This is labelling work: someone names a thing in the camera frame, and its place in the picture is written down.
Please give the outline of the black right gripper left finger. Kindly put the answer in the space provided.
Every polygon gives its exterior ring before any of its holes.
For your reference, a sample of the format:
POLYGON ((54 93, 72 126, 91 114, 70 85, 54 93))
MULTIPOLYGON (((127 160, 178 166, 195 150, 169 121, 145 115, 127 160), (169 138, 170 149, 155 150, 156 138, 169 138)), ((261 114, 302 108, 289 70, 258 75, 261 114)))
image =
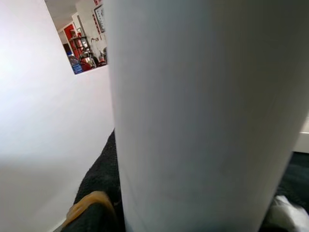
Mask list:
POLYGON ((107 204, 93 203, 71 223, 62 227, 61 232, 126 232, 115 131, 111 132, 102 153, 81 181, 74 203, 94 191, 104 192, 112 209, 107 204))

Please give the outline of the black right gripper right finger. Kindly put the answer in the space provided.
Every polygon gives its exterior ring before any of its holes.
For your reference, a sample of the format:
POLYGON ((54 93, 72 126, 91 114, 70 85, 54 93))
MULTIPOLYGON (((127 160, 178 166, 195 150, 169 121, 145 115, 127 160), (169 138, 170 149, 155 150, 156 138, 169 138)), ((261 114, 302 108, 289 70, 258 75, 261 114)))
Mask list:
POLYGON ((262 232, 309 232, 309 188, 279 187, 262 222, 262 232))

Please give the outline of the white plastic table leg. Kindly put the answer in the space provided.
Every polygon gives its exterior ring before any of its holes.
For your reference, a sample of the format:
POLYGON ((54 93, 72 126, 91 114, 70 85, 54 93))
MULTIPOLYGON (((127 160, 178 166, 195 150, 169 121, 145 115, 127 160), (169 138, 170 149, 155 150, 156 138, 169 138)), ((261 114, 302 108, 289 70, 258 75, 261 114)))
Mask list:
POLYGON ((127 232, 258 232, 309 111, 309 0, 104 0, 127 232))

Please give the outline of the large blue water bottle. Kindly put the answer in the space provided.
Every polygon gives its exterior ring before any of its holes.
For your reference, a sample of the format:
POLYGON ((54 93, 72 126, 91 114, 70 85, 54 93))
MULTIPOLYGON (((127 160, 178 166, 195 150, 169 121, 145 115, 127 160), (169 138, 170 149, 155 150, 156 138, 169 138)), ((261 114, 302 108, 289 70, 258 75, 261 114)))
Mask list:
POLYGON ((68 55, 68 59, 69 59, 70 65, 73 69, 73 72, 75 74, 79 74, 79 73, 83 72, 83 69, 82 69, 82 66, 81 66, 79 60, 73 54, 68 55))

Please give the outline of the black metal shelf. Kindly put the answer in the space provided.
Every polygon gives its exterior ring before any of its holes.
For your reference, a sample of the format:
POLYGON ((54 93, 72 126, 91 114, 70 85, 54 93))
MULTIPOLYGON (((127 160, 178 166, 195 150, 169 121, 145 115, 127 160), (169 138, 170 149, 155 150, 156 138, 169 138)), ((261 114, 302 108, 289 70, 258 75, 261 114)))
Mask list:
POLYGON ((79 60, 82 60, 84 57, 86 57, 87 53, 91 52, 88 39, 85 36, 70 38, 70 45, 74 55, 79 60))

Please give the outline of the framed wall picture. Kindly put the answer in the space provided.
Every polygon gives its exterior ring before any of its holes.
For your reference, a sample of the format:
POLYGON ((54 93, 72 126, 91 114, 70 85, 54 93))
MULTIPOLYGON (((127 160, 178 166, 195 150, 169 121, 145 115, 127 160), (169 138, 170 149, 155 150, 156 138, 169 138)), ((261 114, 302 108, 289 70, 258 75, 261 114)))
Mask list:
POLYGON ((105 32, 105 23, 104 23, 104 9, 103 9, 103 5, 98 6, 97 8, 94 9, 96 18, 97 18, 97 22, 98 22, 98 26, 100 29, 101 33, 105 32))

